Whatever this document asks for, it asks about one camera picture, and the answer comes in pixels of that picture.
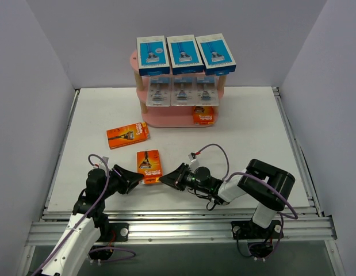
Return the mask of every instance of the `black cable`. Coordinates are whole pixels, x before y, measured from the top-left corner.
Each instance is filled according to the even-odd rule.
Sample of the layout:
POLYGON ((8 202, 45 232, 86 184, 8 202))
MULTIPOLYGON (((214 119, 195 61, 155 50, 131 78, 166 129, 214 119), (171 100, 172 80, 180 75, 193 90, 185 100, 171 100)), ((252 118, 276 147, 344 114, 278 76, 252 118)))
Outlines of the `black cable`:
POLYGON ((268 246, 267 244, 257 244, 255 246, 252 246, 250 249, 250 252, 254 257, 261 259, 267 258, 267 256, 269 256, 272 251, 273 247, 268 246))
POLYGON ((204 200, 210 200, 210 196, 209 195, 197 194, 197 190, 193 189, 193 188, 188 189, 188 193, 194 194, 196 197, 202 198, 204 200))
POLYGON ((272 229, 272 231, 271 231, 270 234, 267 236, 267 238, 263 241, 262 244, 267 243, 267 241, 271 238, 271 236, 273 235, 274 232, 275 232, 275 227, 272 229))
POLYGON ((261 254, 264 250, 268 250, 269 248, 267 247, 266 242, 268 241, 269 238, 267 238, 265 241, 263 241, 261 244, 257 244, 255 246, 252 246, 251 249, 249 250, 250 254, 249 256, 246 256, 243 254, 239 248, 239 235, 238 235, 239 229, 236 231, 236 249, 238 250, 239 254, 245 258, 250 258, 250 257, 257 257, 257 258, 265 258, 261 257, 263 254, 261 254))
POLYGON ((208 210, 208 211, 212 211, 215 207, 216 207, 216 203, 213 203, 213 206, 210 208, 210 209, 208 209, 208 205, 211 203, 211 201, 209 201, 208 203, 207 203, 207 205, 206 205, 206 209, 208 210))

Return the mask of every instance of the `shelf tier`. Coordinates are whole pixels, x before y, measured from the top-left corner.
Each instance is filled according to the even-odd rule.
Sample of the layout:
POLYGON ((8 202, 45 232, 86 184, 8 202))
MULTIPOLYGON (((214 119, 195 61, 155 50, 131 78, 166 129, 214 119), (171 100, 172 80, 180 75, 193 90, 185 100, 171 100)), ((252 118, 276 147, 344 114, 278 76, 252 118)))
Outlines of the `shelf tier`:
MULTIPOLYGON (((142 103, 145 104, 146 103, 146 99, 147 99, 147 93, 148 93, 148 81, 149 81, 149 78, 142 78, 142 80, 143 80, 143 90, 139 90, 138 87, 137 87, 137 96, 138 96, 138 99, 142 103)), ((217 93, 219 95, 219 100, 220 100, 224 95, 224 88, 221 89, 221 90, 218 90, 217 93)))
MULTIPOLYGON (((142 77, 139 75, 137 50, 135 50, 129 59, 134 70, 134 75, 137 84, 137 96, 141 105, 141 114, 143 120, 152 127, 157 128, 189 128, 189 127, 209 127, 211 125, 195 125, 193 124, 193 107, 192 106, 168 106, 168 107, 150 107, 146 106, 146 99, 148 93, 149 76, 142 77)), ((161 76, 205 76, 205 73, 193 73, 183 75, 173 75, 172 70, 170 74, 161 76)), ((224 95, 224 84, 226 76, 219 77, 217 83, 217 92, 219 99, 224 95)), ((217 121, 219 116, 219 107, 214 106, 214 121, 217 121)))
MULTIPOLYGON (((193 124, 192 106, 169 106, 165 108, 155 108, 147 106, 147 112, 142 112, 143 121, 156 128, 192 128, 209 127, 211 125, 193 124)), ((217 121, 218 114, 215 110, 214 120, 217 121)))
MULTIPOLYGON (((129 62, 131 63, 134 72, 139 75, 137 50, 135 50, 132 53, 131 57, 129 58, 129 62)), ((201 73, 192 73, 192 74, 173 75, 173 70, 170 67, 170 74, 164 74, 160 76, 205 76, 205 73, 201 72, 201 73)))

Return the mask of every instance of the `pink shelf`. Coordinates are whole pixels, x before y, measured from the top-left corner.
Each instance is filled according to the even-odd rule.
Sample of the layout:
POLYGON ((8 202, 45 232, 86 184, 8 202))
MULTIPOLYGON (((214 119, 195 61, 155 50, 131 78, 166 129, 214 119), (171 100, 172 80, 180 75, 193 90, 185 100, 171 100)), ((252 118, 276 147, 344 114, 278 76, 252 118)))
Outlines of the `pink shelf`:
MULTIPOLYGON (((131 66, 136 73, 136 81, 137 78, 141 78, 143 81, 143 90, 137 89, 137 96, 139 101, 141 102, 142 108, 142 118, 143 120, 152 127, 162 128, 162 127, 209 127, 211 125, 195 125, 193 124, 193 107, 192 106, 169 106, 169 107, 150 107, 145 106, 148 92, 148 82, 149 77, 140 77, 138 70, 138 59, 137 59, 137 50, 133 52, 129 59, 131 66)), ((168 75, 161 76, 205 76, 205 73, 194 73, 194 74, 183 74, 183 75, 173 75, 172 73, 168 75)), ((224 89, 217 91, 219 94, 219 99, 221 99, 224 95, 224 89)), ((218 114, 218 106, 214 107, 215 114, 214 119, 215 122, 219 116, 218 114)))
POLYGON ((194 125, 192 108, 192 106, 169 106, 166 108, 154 108, 148 106, 147 113, 142 113, 142 118, 148 125, 156 128, 196 128, 211 126, 194 125))

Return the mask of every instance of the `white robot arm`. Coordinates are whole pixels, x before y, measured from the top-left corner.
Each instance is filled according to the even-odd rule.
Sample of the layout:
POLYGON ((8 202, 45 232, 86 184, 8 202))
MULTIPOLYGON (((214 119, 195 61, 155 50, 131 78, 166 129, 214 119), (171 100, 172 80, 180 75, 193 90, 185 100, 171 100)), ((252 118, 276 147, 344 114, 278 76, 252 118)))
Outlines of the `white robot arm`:
POLYGON ((287 202, 295 183, 292 174, 253 159, 244 172, 235 172, 226 180, 217 179, 211 176, 208 168, 200 167, 197 153, 189 155, 190 164, 182 163, 175 171, 160 177, 160 181, 180 191, 188 187, 199 198, 213 203, 213 207, 207 208, 208 210, 216 205, 227 205, 236 198, 249 194, 259 202, 252 222, 262 228, 269 227, 272 219, 285 205, 297 219, 296 212, 287 202))
POLYGON ((107 161, 98 155, 90 155, 89 162, 94 169, 88 173, 86 188, 74 205, 64 234, 31 276, 76 276, 93 244, 100 238, 105 240, 113 231, 108 216, 103 213, 105 200, 115 192, 128 194, 144 177, 118 165, 110 170, 107 161), (92 156, 102 164, 93 164, 92 156))

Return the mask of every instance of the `purple cable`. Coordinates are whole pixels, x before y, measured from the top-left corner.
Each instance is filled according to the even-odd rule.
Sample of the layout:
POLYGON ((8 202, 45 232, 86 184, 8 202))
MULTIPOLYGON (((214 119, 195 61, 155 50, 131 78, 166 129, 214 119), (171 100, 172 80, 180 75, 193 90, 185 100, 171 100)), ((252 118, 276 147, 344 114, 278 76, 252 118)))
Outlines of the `purple cable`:
POLYGON ((288 214, 283 214, 283 213, 282 213, 282 215, 285 216, 285 217, 288 217, 288 218, 290 218, 290 219, 294 219, 294 220, 297 220, 297 219, 298 219, 298 214, 297 214, 297 212, 295 212, 294 208, 293 208, 293 207, 290 205, 290 203, 285 199, 285 197, 283 197, 278 191, 276 191, 273 187, 271 187, 271 186, 270 186, 269 184, 267 184, 265 181, 263 181, 263 180, 261 180, 261 179, 255 177, 255 176, 253 176, 253 175, 251 175, 251 174, 246 174, 245 172, 235 172, 235 173, 233 173, 233 174, 230 175, 230 177, 226 180, 226 182, 228 182, 230 179, 232 179, 232 177, 233 177, 234 175, 242 175, 242 176, 244 176, 244 177, 251 178, 251 179, 257 181, 258 183, 261 183, 262 185, 264 185, 266 188, 268 188, 270 191, 272 191, 272 192, 275 194, 275 196, 277 196, 278 198, 280 198, 280 199, 282 200, 282 202, 284 202, 287 207, 289 207, 289 209, 290 209, 290 211, 292 211, 294 217, 292 217, 292 216, 290 216, 290 215, 288 215, 288 214))
POLYGON ((117 170, 115 170, 115 169, 113 168, 113 171, 116 172, 117 175, 119 175, 119 176, 121 177, 121 174, 120 174, 117 170))
POLYGON ((101 263, 112 263, 112 262, 117 262, 119 260, 129 260, 134 258, 137 254, 130 249, 124 249, 124 248, 117 248, 117 247, 101 247, 101 248, 96 248, 91 250, 89 253, 93 253, 93 252, 98 252, 98 251, 102 251, 102 250, 117 250, 117 251, 124 251, 124 252, 129 252, 132 253, 131 256, 126 256, 126 257, 120 257, 117 259, 113 259, 113 260, 102 260, 101 263))
MULTIPOLYGON (((284 217, 283 217, 283 213, 280 213, 280 212, 278 212, 278 214, 280 215, 280 218, 281 218, 281 228, 280 228, 280 236, 279 236, 279 238, 278 238, 278 240, 277 240, 277 242, 276 242, 276 244, 275 244, 275 247, 274 247, 274 249, 266 256, 266 257, 264 257, 264 259, 268 259, 272 254, 274 254, 274 252, 276 251, 276 249, 279 247, 279 245, 280 245, 280 240, 281 240, 281 236, 282 236, 282 234, 283 234, 283 228, 284 228, 284 217)), ((248 246, 248 250, 249 250, 249 252, 251 252, 251 248, 253 247, 253 246, 256 246, 256 245, 259 245, 259 244, 263 244, 263 243, 252 243, 250 246, 248 246)))
POLYGON ((224 151, 224 149, 222 148, 222 146, 220 146, 219 144, 215 144, 215 143, 213 143, 213 144, 208 144, 208 145, 205 145, 203 148, 201 148, 199 151, 197 151, 197 152, 199 152, 199 153, 201 153, 201 151, 203 151, 204 149, 206 149, 206 148, 208 148, 208 147, 211 147, 211 146, 216 146, 216 147, 218 147, 219 149, 221 149, 221 151, 223 152, 223 154, 225 155, 225 159, 226 159, 226 164, 227 164, 227 170, 226 170, 226 174, 225 174, 225 176, 222 178, 222 181, 224 181, 225 180, 225 178, 228 176, 228 174, 229 174, 229 170, 230 170, 230 165, 229 165, 229 158, 228 158, 228 155, 226 154, 226 152, 224 151))
POLYGON ((88 156, 88 162, 90 162, 90 164, 92 166, 95 166, 94 163, 92 163, 91 161, 91 157, 96 157, 98 158, 106 167, 106 183, 105 183, 105 187, 104 190, 102 191, 102 193, 99 195, 99 197, 97 198, 97 200, 95 201, 95 203, 93 203, 93 205, 91 206, 91 208, 81 217, 81 219, 79 219, 79 221, 74 225, 74 227, 72 229, 70 229, 68 235, 66 235, 66 237, 59 243, 59 245, 52 251, 52 253, 49 255, 49 257, 47 257, 47 259, 39 266, 38 269, 36 269, 36 271, 34 273, 32 273, 31 276, 35 276, 36 274, 38 274, 40 272, 40 270, 56 255, 56 253, 58 253, 58 251, 63 247, 63 245, 65 244, 65 242, 69 239, 69 237, 73 234, 74 229, 78 228, 78 226, 81 224, 81 222, 88 216, 88 214, 93 210, 93 208, 95 208, 95 206, 99 203, 99 201, 101 200, 101 198, 104 196, 106 189, 108 188, 109 185, 109 179, 110 179, 110 170, 108 167, 108 164, 98 155, 96 154, 90 154, 88 156))

